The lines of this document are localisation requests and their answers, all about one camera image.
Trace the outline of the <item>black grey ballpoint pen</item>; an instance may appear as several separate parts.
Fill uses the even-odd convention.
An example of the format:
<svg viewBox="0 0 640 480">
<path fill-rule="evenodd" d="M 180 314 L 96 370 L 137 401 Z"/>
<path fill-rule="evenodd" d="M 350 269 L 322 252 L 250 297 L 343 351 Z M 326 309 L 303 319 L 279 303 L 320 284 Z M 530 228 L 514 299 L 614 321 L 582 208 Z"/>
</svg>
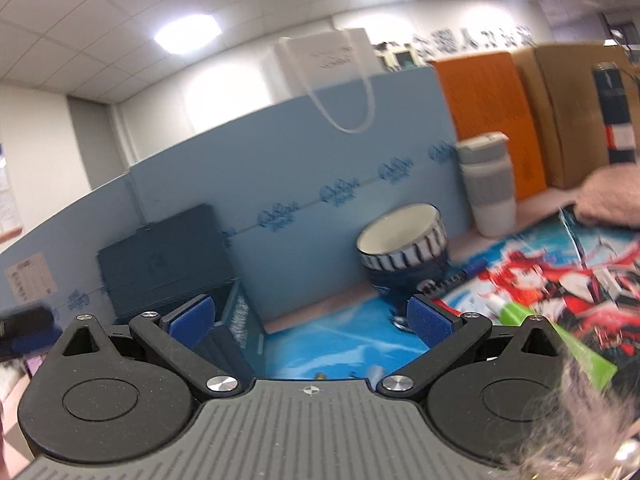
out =
<svg viewBox="0 0 640 480">
<path fill-rule="evenodd" d="M 390 318 L 393 326 L 402 332 L 413 334 L 413 330 L 410 328 L 408 320 L 404 316 L 394 315 Z"/>
</svg>

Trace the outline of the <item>blue cap marker pen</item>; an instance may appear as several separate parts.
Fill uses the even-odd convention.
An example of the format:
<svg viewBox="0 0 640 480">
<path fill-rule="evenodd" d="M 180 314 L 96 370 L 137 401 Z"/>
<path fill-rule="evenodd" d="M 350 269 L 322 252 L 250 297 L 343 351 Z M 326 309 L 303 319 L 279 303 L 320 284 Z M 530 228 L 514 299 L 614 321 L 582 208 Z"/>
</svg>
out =
<svg viewBox="0 0 640 480">
<path fill-rule="evenodd" d="M 488 261 L 486 259 L 478 259 L 476 261 L 469 262 L 465 266 L 460 266 L 456 272 L 448 275 L 439 282 L 431 280 L 423 281 L 416 286 L 416 291 L 427 296 L 428 299 L 442 298 L 443 296 L 446 296 L 448 292 L 451 292 L 469 280 L 476 278 L 480 272 L 486 270 L 487 266 Z"/>
</svg>

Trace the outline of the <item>blue foam board left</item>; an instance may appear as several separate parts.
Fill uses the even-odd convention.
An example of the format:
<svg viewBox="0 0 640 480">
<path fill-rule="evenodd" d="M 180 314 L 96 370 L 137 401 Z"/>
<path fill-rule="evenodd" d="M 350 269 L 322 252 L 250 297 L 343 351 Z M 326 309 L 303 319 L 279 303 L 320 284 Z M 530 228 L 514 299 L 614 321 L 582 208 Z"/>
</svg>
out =
<svg viewBox="0 0 640 480">
<path fill-rule="evenodd" d="M 59 326 L 80 314 L 111 324 L 115 313 L 98 253 L 142 223 L 129 174 L 76 200 L 1 253 L 1 309 L 41 300 Z"/>
</svg>

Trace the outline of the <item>blue foam board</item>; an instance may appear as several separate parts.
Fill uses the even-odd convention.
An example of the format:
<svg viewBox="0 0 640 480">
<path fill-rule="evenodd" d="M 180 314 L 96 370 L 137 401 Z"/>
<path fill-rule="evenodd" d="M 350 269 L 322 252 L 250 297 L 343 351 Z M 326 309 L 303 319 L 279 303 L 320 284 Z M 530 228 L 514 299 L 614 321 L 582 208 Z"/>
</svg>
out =
<svg viewBox="0 0 640 480">
<path fill-rule="evenodd" d="M 429 203 L 448 235 L 468 232 L 455 140 L 437 74 L 423 67 L 263 108 L 130 174 L 151 221 L 214 208 L 235 270 L 270 321 L 361 283 L 357 237 L 386 212 Z"/>
<path fill-rule="evenodd" d="M 1 253 L 1 309 L 41 300 L 59 326 L 80 314 L 111 324 L 115 313 L 98 253 L 142 223 L 129 174 L 76 200 Z"/>
</svg>

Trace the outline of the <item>dark blue storage box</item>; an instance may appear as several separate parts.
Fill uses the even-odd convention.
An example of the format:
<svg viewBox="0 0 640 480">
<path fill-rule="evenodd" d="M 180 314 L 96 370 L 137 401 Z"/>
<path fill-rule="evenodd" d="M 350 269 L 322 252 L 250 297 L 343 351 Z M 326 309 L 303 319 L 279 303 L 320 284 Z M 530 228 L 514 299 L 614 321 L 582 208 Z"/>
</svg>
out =
<svg viewBox="0 0 640 480">
<path fill-rule="evenodd" d="M 212 206 L 142 226 L 100 250 L 98 261 L 117 322 L 210 297 L 216 322 L 234 336 L 250 364 L 250 378 L 264 374 L 266 332 L 233 269 Z"/>
</svg>

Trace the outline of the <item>blue striped ceramic bowl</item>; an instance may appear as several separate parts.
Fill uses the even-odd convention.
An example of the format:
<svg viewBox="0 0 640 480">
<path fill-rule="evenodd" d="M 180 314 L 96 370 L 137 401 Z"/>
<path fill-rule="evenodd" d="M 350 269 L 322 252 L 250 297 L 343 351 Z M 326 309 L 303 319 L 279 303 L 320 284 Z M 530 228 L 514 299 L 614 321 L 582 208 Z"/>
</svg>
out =
<svg viewBox="0 0 640 480">
<path fill-rule="evenodd" d="M 449 266 L 442 214 L 428 203 L 378 217 L 359 234 L 356 248 L 370 284 L 398 315 L 420 285 L 440 282 Z"/>
</svg>

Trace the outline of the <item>anime print desk mat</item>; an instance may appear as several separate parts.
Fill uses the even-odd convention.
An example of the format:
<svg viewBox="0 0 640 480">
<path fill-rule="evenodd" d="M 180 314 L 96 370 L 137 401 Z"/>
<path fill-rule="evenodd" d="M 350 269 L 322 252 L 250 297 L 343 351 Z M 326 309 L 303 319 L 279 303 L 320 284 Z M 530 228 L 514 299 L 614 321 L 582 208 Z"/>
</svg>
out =
<svg viewBox="0 0 640 480">
<path fill-rule="evenodd" d="M 618 369 L 623 385 L 639 382 L 639 235 L 584 226 L 566 205 L 477 255 L 485 271 L 442 300 L 458 312 L 497 319 L 490 296 L 545 315 Z M 265 375 L 276 379 L 377 382 L 426 351 L 390 322 L 380 297 L 268 337 Z"/>
</svg>

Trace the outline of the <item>white grey travel cup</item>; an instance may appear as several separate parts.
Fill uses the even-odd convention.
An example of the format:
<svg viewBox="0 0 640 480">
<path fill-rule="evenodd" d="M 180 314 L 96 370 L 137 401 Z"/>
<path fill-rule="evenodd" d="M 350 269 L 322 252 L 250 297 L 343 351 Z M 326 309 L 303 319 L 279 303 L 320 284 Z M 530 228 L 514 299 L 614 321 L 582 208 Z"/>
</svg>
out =
<svg viewBox="0 0 640 480">
<path fill-rule="evenodd" d="M 508 137 L 492 132 L 456 145 L 466 198 L 480 235 L 499 238 L 516 225 L 514 172 Z"/>
</svg>

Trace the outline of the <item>blue foam board right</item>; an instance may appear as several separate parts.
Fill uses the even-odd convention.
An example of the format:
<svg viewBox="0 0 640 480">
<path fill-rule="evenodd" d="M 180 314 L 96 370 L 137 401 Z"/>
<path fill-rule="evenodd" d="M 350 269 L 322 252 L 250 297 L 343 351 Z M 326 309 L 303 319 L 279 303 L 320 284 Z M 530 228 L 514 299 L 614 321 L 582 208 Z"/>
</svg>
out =
<svg viewBox="0 0 640 480">
<path fill-rule="evenodd" d="M 386 212 L 429 203 L 448 235 L 468 232 L 455 140 L 437 74 L 423 67 L 263 108 L 130 174 L 151 221 L 214 208 L 235 270 L 270 321 L 361 283 L 357 237 Z"/>
</svg>

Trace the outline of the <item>pink knitted cloth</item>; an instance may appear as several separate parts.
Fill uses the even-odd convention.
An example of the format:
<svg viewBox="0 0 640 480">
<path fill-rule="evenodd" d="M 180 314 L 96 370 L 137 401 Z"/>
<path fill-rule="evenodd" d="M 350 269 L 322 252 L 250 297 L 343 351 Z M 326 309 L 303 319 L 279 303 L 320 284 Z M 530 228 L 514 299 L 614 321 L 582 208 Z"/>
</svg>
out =
<svg viewBox="0 0 640 480">
<path fill-rule="evenodd" d="M 599 168 L 585 180 L 574 215 L 586 226 L 640 226 L 640 169 L 625 162 Z"/>
</svg>

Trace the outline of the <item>orange box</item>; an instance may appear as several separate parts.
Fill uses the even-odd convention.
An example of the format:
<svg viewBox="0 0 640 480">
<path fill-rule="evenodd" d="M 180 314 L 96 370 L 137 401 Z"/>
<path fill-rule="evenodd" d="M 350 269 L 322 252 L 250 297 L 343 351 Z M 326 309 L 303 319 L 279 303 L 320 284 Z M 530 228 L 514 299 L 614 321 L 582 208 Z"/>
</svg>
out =
<svg viewBox="0 0 640 480">
<path fill-rule="evenodd" d="M 518 200 L 548 188 L 529 102 L 509 52 L 489 52 L 432 63 L 460 141 L 501 132 L 509 138 Z"/>
</svg>

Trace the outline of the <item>dark blue thermos bottle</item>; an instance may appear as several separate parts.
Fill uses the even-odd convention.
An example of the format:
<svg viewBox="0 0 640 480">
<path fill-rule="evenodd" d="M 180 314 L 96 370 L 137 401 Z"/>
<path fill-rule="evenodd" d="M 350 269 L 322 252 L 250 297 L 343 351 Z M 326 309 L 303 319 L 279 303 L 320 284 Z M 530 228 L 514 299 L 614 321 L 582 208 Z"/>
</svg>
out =
<svg viewBox="0 0 640 480">
<path fill-rule="evenodd" d="M 622 72 L 615 63 L 601 63 L 593 66 L 592 76 L 600 103 L 608 161 L 611 165 L 634 164 L 637 143 Z"/>
</svg>

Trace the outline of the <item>brown cardboard box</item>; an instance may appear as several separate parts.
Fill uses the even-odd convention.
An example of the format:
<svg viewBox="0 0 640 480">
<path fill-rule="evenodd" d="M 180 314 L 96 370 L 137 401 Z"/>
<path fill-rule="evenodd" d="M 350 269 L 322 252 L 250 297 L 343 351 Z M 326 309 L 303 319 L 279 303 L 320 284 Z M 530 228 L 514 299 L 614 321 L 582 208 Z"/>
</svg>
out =
<svg viewBox="0 0 640 480">
<path fill-rule="evenodd" d="M 576 188 L 608 164 L 598 92 L 592 69 L 614 63 L 623 84 L 631 122 L 639 127 L 639 91 L 626 51 L 604 44 L 541 44 L 512 52 L 537 129 L 548 185 Z"/>
</svg>

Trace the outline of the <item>white paper shopping bag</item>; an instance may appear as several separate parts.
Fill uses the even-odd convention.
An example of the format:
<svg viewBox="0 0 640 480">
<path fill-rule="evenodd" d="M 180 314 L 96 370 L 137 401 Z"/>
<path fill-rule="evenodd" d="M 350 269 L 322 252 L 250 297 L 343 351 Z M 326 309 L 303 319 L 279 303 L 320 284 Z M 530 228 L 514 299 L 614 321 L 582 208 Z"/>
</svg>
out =
<svg viewBox="0 0 640 480">
<path fill-rule="evenodd" d="M 273 97 L 279 101 L 308 96 L 323 118 L 337 131 L 360 134 L 375 118 L 372 77 L 382 73 L 367 32 L 362 28 L 332 30 L 311 36 L 281 37 L 264 61 Z M 364 114 L 358 126 L 341 126 L 319 98 L 325 88 L 359 80 L 363 86 Z"/>
</svg>

